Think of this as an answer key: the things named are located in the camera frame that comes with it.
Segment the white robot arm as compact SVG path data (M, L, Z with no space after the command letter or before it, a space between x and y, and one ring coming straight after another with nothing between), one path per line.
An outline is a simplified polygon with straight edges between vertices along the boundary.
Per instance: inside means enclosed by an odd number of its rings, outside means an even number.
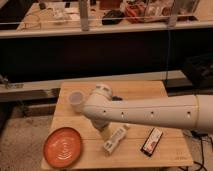
M112 89L97 84L84 103L91 120L198 130L213 134L213 95L112 100Z

